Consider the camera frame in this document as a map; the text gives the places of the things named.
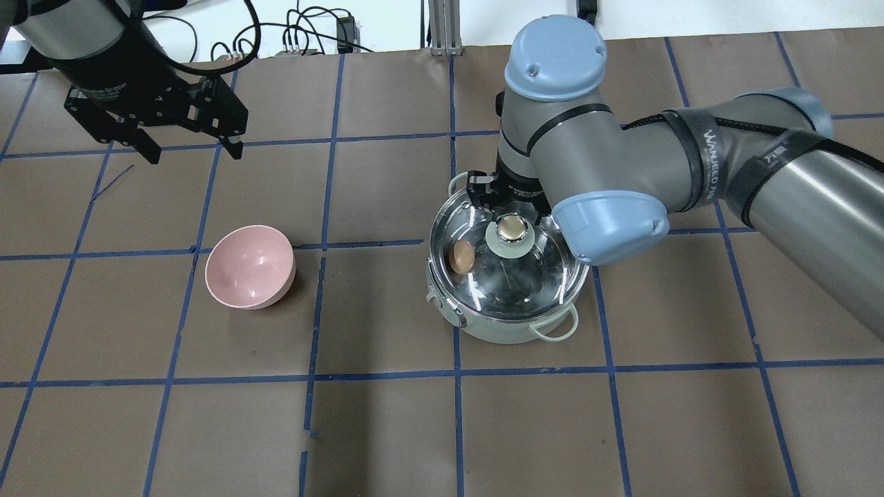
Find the glass lid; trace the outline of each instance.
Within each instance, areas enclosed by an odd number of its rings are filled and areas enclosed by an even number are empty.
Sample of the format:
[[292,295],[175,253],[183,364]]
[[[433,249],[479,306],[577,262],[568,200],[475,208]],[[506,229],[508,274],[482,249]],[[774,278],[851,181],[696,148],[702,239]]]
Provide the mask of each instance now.
[[536,217],[529,203],[489,212],[473,207],[464,190],[452,196],[431,235],[440,284],[462,305],[503,320],[531,319],[567,301],[587,268],[574,259],[553,220],[532,225]]

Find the pot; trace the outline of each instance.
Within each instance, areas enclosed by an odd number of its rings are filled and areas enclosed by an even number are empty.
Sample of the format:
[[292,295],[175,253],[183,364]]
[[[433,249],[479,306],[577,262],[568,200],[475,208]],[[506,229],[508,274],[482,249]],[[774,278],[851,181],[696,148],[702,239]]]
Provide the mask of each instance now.
[[[439,210],[427,259],[427,302],[464,332],[493,343],[562,341],[577,329],[574,302],[589,267],[577,262],[552,218],[536,224],[529,203],[477,209],[460,190]],[[452,257],[469,243],[475,260]],[[548,336],[571,316],[570,328]]]

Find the light blue joint cap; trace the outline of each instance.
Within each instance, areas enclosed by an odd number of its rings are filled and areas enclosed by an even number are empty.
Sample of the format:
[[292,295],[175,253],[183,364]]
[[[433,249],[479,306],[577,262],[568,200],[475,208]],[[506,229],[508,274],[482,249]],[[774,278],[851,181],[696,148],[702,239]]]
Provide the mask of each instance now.
[[566,198],[552,208],[552,218],[584,264],[615,263],[657,245],[669,233],[663,202],[625,190]]
[[817,130],[817,133],[822,134],[828,139],[834,138],[832,115],[826,112],[826,108],[823,107],[822,101],[816,95],[804,88],[783,87],[763,91],[753,91],[740,96],[746,95],[770,95],[779,97],[796,106],[808,119],[810,119],[813,123],[813,127]]
[[514,92],[541,102],[584,96],[605,77],[607,49],[583,19],[554,15],[532,20],[515,36],[504,76]]

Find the small pink plastic bowl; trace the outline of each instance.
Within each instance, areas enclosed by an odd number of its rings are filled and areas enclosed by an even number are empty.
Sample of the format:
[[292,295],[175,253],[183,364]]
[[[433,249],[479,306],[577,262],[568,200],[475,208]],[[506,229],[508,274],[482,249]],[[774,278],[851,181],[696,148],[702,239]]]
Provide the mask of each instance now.
[[294,281],[292,244],[278,229],[244,226],[217,243],[206,261],[206,287],[234,309],[262,309]]

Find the brown egg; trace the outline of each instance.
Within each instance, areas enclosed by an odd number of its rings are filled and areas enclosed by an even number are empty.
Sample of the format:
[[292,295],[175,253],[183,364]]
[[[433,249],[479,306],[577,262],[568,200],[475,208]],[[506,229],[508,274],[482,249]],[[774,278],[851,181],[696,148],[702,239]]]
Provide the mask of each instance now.
[[458,274],[467,274],[473,269],[476,262],[476,250],[466,240],[458,240],[454,243],[451,252],[448,253],[448,263],[451,269]]

